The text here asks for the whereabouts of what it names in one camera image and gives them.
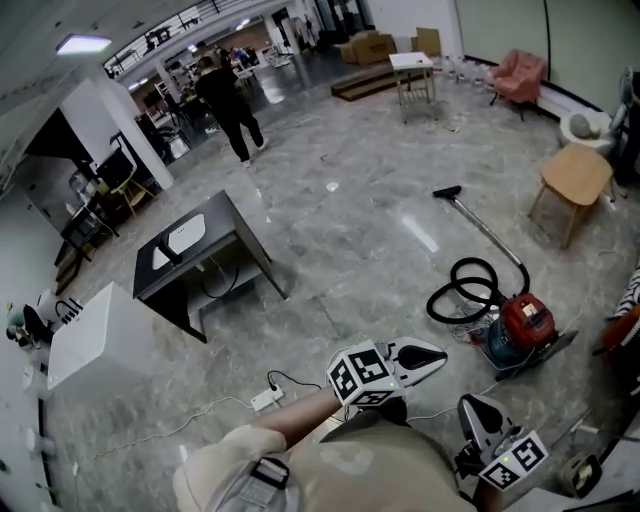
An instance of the cardboard box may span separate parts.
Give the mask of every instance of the cardboard box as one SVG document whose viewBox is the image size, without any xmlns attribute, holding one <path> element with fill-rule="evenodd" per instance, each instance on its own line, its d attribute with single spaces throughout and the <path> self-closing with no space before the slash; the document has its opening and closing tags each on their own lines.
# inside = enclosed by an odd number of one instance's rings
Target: cardboard box
<svg viewBox="0 0 640 512">
<path fill-rule="evenodd" d="M 342 60 L 348 64 L 373 64 L 382 62 L 395 53 L 393 37 L 375 30 L 359 32 L 351 40 L 340 45 Z"/>
<path fill-rule="evenodd" d="M 442 55 L 440 47 L 440 32 L 435 28 L 418 28 L 418 36 L 416 39 L 416 52 L 424 52 L 428 57 Z M 411 46 L 413 48 L 413 39 L 411 38 Z"/>
<path fill-rule="evenodd" d="M 356 52 L 351 45 L 351 43 L 341 44 L 340 46 L 340 55 L 342 56 L 342 60 L 347 64 L 357 64 L 358 57 L 356 56 Z"/>
<path fill-rule="evenodd" d="M 389 60 L 389 55 L 396 52 L 396 44 L 389 34 L 370 34 L 354 42 L 353 47 L 360 65 Z"/>
</svg>

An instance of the black table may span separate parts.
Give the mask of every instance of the black table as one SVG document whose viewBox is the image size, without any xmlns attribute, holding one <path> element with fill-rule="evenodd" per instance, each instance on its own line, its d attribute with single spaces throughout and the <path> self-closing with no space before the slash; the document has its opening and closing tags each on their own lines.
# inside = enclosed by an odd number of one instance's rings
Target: black table
<svg viewBox="0 0 640 512">
<path fill-rule="evenodd" d="M 204 216 L 202 239 L 179 254 L 180 262 L 153 269 L 156 248 L 162 240 L 193 217 Z M 171 224 L 138 251 L 133 297 L 158 314 L 207 343 L 205 334 L 192 325 L 199 312 L 229 291 L 264 274 L 283 299 L 287 298 L 273 277 L 271 258 L 255 237 L 225 191 L 219 192 Z M 227 276 L 223 279 L 220 269 Z M 217 283 L 211 277 L 217 276 Z"/>
</svg>

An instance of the white cable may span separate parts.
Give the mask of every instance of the white cable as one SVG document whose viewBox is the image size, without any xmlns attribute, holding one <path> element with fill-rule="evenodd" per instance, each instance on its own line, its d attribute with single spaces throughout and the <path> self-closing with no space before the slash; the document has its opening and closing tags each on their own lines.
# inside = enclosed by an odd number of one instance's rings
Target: white cable
<svg viewBox="0 0 640 512">
<path fill-rule="evenodd" d="M 494 382 L 493 384 L 491 384 L 491 386 L 489 386 L 487 389 L 485 389 L 484 391 L 480 392 L 480 393 L 474 393 L 477 395 L 486 395 L 489 391 L 491 391 L 493 388 L 495 388 L 496 386 L 498 386 L 499 384 L 501 384 L 503 381 L 498 381 L 498 382 Z M 453 407 L 449 407 L 448 409 L 443 409 L 440 412 L 437 412 L 435 414 L 432 414 L 431 416 L 414 416 L 413 418 L 407 418 L 407 421 L 413 421 L 413 420 L 432 420 L 433 418 L 437 418 L 438 416 L 440 416 L 441 414 L 444 414 L 445 412 L 449 412 L 449 411 L 453 411 L 454 409 L 457 409 L 458 406 L 454 405 Z"/>
<path fill-rule="evenodd" d="M 598 254 L 596 254 L 596 261 L 600 256 L 604 254 L 615 254 L 615 253 L 616 253 L 616 246 L 614 245 L 611 249 L 604 249 L 602 251 L 599 251 Z M 595 283 L 595 276 L 596 276 L 596 273 L 593 274 L 593 277 L 589 282 L 589 288 L 587 289 L 587 293 L 585 294 L 584 299 L 582 301 L 582 305 L 580 306 L 580 311 L 578 311 L 578 314 L 574 316 L 571 319 L 571 321 L 567 324 L 567 326 L 562 330 L 562 332 L 560 333 L 560 336 L 564 336 L 566 332 L 571 328 L 571 326 L 582 317 L 584 313 L 584 307 L 586 306 L 587 301 L 591 297 L 591 289 L 593 288 L 593 284 Z"/>
<path fill-rule="evenodd" d="M 133 446 L 135 446 L 135 445 L 137 445 L 137 444 L 140 444 L 140 443 L 146 443 L 147 441 L 151 441 L 152 439 L 164 438 L 164 437 L 169 437 L 169 436 L 172 436 L 172 435 L 174 435 L 174 434 L 177 434 L 177 433 L 178 433 L 178 432 L 180 432 L 181 430 L 184 430 L 184 429 L 187 427 L 187 425 L 189 425 L 189 423 L 191 423 L 195 418 L 198 418 L 198 417 L 200 417 L 200 416 L 204 416 L 204 415 L 205 415 L 205 414 L 207 414 L 211 409 L 213 409 L 213 406 L 214 406 L 214 405 L 216 405 L 216 404 L 218 404 L 218 403 L 220 403 L 220 402 L 224 402 L 224 401 L 226 401 L 226 400 L 233 400 L 233 401 L 235 401 L 235 402 L 238 402 L 240 405 L 243 405 L 243 406 L 244 406 L 244 407 L 246 407 L 247 409 L 253 409 L 253 407 L 251 407 L 250 405 L 245 404 L 242 400 L 239 400 L 238 398 L 233 397 L 233 396 L 227 396 L 227 397 L 225 397 L 225 398 L 219 398 L 218 400 L 215 400 L 215 401 L 211 402 L 211 403 L 209 404 L 209 406 L 208 406 L 205 410 L 203 410 L 203 411 L 201 411 L 201 412 L 198 412 L 198 413 L 196 413 L 196 414 L 192 415 L 192 416 L 191 416 L 187 421 L 185 421 L 185 422 L 182 424 L 182 426 L 178 427 L 178 428 L 177 428 L 177 429 L 175 429 L 175 430 L 172 430 L 171 432 L 166 432 L 166 433 L 164 433 L 164 434 L 153 434 L 153 435 L 150 435 L 149 437 L 145 437 L 145 438 L 143 438 L 143 439 L 138 439 L 138 440 L 136 440 L 136 441 L 133 441 L 132 443 L 125 443 L 125 444 L 122 444 L 122 445 L 120 445 L 120 446 L 115 446 L 115 447 L 113 447 L 113 448 L 109 448 L 108 450 L 106 450 L 106 451 L 104 451 L 104 452 L 98 453 L 98 454 L 94 455 L 93 457 L 85 457 L 84 459 L 82 459 L 82 461 L 87 461 L 87 460 L 89 460 L 89 461 L 94 461 L 94 460 L 96 460 L 96 459 L 99 459 L 100 457 L 104 457 L 105 455 L 107 455 L 107 454 L 109 454 L 109 453 L 112 453 L 112 452 L 115 452 L 115 451 L 117 451 L 117 450 L 123 450 L 123 449 L 125 449 L 125 448 L 131 448 L 131 447 L 133 447 Z M 74 483 L 73 483 L 73 486 L 74 486 L 74 490 L 75 490 L 75 505 L 76 505 L 76 510 L 77 510 L 78 512 L 80 512 L 79 498 L 78 498 L 78 475 L 80 474 L 80 464 L 79 464 L 77 461 L 76 461 L 76 463 L 75 463 L 75 464 L 76 464 L 76 466 L 77 466 L 77 469 L 75 470 L 74 475 L 73 475 L 73 476 L 74 476 Z"/>
</svg>

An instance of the white table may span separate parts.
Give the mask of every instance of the white table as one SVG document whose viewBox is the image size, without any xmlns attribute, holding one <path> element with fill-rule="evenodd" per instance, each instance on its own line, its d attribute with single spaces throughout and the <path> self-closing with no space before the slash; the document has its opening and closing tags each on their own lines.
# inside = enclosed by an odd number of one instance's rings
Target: white table
<svg viewBox="0 0 640 512">
<path fill-rule="evenodd" d="M 435 105 L 436 83 L 433 78 L 433 61 L 423 52 L 394 53 L 389 55 L 393 73 L 396 77 L 400 111 L 404 122 L 407 122 L 407 110 L 411 105 Z M 424 87 L 413 87 L 412 73 L 422 73 Z M 406 80 L 407 87 L 403 89 L 402 82 Z"/>
</svg>

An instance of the black hose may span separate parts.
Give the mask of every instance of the black hose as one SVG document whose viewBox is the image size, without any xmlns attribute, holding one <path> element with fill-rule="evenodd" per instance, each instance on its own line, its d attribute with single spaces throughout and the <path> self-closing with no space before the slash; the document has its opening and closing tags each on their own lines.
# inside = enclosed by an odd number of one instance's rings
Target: black hose
<svg viewBox="0 0 640 512">
<path fill-rule="evenodd" d="M 485 279 L 484 277 L 459 278 L 458 272 L 462 267 L 465 267 L 467 265 L 477 265 L 478 267 L 483 268 L 489 274 L 489 279 Z M 527 268 L 524 266 L 524 264 L 520 263 L 518 265 L 518 268 L 520 269 L 524 280 L 522 290 L 518 294 L 522 295 L 529 292 L 531 279 L 529 277 L 529 272 L 527 271 Z M 468 290 L 465 290 L 462 286 L 465 284 L 479 284 L 486 287 L 490 291 L 489 298 L 487 299 L 485 297 L 479 297 L 469 292 Z M 465 299 L 483 304 L 482 308 L 476 313 L 462 318 L 451 318 L 436 313 L 435 309 L 433 308 L 434 304 L 450 290 L 455 290 Z M 489 312 L 491 306 L 502 306 L 505 300 L 506 297 L 500 292 L 498 288 L 498 275 L 496 274 L 496 271 L 491 266 L 491 264 L 481 258 L 462 258 L 461 260 L 457 261 L 455 265 L 453 265 L 453 267 L 451 267 L 451 282 L 436 290 L 436 292 L 429 298 L 427 302 L 427 313 L 435 321 L 441 322 L 443 324 L 468 324 L 471 322 L 475 322 L 476 320 L 480 320 L 480 318 L 482 318 Z"/>
</svg>

